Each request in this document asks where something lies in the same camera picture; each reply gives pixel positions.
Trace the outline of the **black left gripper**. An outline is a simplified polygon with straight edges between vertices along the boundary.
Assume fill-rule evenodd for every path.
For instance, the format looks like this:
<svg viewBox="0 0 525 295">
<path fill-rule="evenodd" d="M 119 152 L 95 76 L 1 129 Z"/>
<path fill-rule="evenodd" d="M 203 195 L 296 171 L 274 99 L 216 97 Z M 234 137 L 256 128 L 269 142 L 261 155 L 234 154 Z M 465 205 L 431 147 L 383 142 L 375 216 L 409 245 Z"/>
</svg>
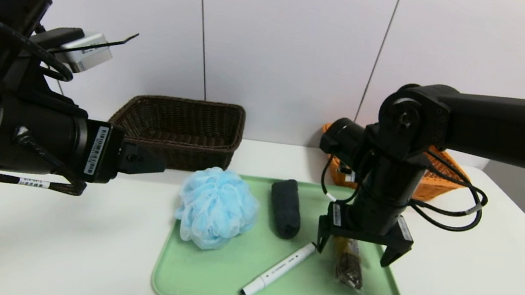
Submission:
<svg viewBox="0 0 525 295">
<path fill-rule="evenodd" d="M 165 172 L 165 159 L 143 146 L 123 142 L 120 127 L 93 120 L 80 107 L 27 103 L 22 126 L 32 140 L 49 152 L 35 172 L 63 175 L 107 183 L 117 173 L 140 175 Z"/>
</svg>

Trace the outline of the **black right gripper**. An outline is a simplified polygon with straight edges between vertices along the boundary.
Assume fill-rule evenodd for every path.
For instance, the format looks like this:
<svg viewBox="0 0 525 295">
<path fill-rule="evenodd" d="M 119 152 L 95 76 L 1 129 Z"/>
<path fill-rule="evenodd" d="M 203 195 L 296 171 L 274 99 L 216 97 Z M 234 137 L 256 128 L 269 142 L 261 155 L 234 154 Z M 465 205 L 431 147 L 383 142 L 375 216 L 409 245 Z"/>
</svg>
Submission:
<svg viewBox="0 0 525 295">
<path fill-rule="evenodd" d="M 374 193 L 353 193 L 353 200 L 337 199 L 326 189 L 330 200 L 326 215 L 319 218 L 316 249 L 323 253 L 330 236 L 363 240 L 386 246 L 381 267 L 389 267 L 408 252 L 414 240 L 403 217 L 409 197 L 387 197 Z"/>
</svg>

